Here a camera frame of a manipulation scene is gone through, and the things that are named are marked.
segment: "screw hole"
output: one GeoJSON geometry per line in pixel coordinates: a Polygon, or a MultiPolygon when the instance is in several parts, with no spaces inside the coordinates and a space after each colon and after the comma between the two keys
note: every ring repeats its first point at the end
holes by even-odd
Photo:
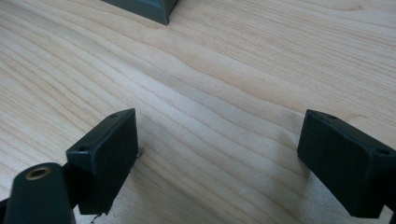
{"type": "Polygon", "coordinates": [[[78,151],[88,151],[89,147],[80,147],[78,151]]]}
{"type": "Polygon", "coordinates": [[[36,180],[39,179],[43,176],[46,176],[47,174],[50,173],[50,168],[47,166],[43,166],[43,167],[38,167],[32,171],[30,171],[29,173],[27,173],[26,175],[26,179],[28,180],[36,180]]]}
{"type": "Polygon", "coordinates": [[[375,150],[381,154],[384,154],[384,155],[389,155],[389,153],[390,153],[388,150],[382,149],[382,148],[376,148],[375,150]]]}

